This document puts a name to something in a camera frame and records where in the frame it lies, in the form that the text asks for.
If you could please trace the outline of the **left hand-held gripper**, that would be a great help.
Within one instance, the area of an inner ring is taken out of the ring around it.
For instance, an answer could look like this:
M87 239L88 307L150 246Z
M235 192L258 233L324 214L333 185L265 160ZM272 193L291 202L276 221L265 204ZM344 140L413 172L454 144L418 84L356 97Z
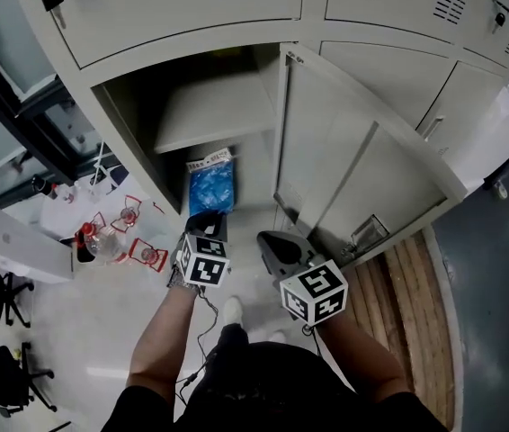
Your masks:
M171 258L174 277L185 285L219 288L230 268L227 215L204 211L191 216Z

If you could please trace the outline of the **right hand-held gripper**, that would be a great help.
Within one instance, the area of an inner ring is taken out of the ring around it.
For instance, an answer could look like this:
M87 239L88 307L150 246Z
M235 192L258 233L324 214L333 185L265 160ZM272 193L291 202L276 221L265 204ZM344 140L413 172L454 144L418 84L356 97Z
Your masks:
M325 259L300 236L266 230L257 244L281 304L293 318L309 326L344 311L348 283L335 261Z

